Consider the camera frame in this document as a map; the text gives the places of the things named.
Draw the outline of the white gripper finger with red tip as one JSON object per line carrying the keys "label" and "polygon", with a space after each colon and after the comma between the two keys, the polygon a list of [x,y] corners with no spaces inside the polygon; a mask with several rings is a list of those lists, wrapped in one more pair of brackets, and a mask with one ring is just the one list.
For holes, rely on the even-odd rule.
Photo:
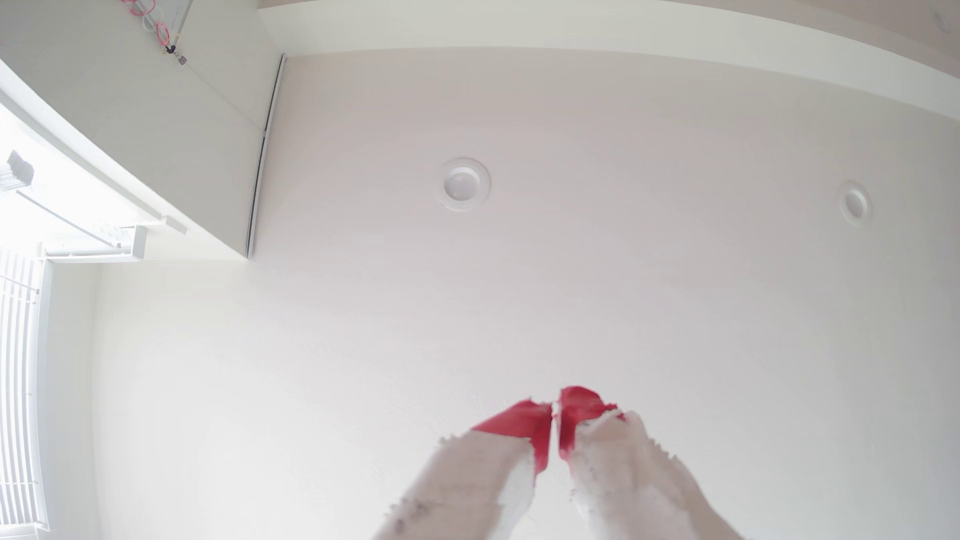
{"label": "white gripper finger with red tip", "polygon": [[546,470],[550,402],[524,399],[444,438],[374,539],[509,539]]}
{"label": "white gripper finger with red tip", "polygon": [[592,539],[742,539],[636,412],[586,387],[560,391],[558,453]]}

